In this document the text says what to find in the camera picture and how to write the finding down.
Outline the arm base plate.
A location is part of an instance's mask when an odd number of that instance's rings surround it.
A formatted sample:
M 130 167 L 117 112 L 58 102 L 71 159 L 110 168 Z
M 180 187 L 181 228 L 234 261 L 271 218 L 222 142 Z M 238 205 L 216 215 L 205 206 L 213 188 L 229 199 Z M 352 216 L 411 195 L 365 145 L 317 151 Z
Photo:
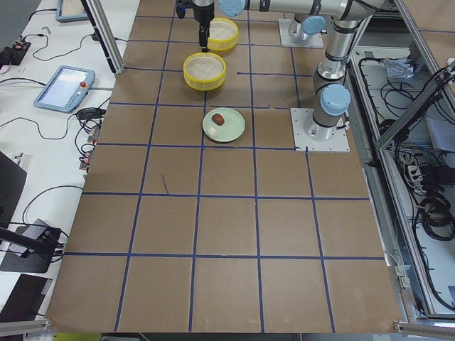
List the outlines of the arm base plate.
M 302 25 L 294 19 L 279 19 L 278 27 L 281 46 L 309 49 L 323 48 L 321 33 L 318 32 L 313 35 L 305 33 Z
M 350 151 L 343 119 L 333 127 L 319 126 L 312 108 L 291 108 L 291 124 L 296 151 L 347 153 Z

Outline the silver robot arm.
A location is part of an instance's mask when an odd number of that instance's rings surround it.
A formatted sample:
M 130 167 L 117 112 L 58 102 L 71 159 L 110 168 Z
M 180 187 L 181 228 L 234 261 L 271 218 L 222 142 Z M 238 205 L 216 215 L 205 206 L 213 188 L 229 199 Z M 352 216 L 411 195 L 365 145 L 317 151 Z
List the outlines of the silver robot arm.
M 193 10 L 193 17 L 199 24 L 198 41 L 201 50 L 206 53 L 210 37 L 210 24 L 215 16 L 215 4 L 227 16 L 233 17 L 249 10 L 251 1 L 177 1 L 176 13 L 184 18 L 188 9 Z M 292 19 L 279 20 L 281 45 L 285 47 L 322 48 L 321 32 L 326 20 L 319 14 L 321 2 L 315 1 L 308 13 L 295 13 Z
M 329 16 L 331 30 L 323 60 L 313 76 L 315 108 L 304 122 L 305 134 L 314 141 L 332 138 L 340 117 L 348 110 L 351 96 L 342 85 L 346 63 L 355 47 L 355 36 L 361 22 L 385 5 L 384 1 L 219 1 L 220 10 L 236 16 L 244 10 L 260 12 L 293 12 L 310 16 Z

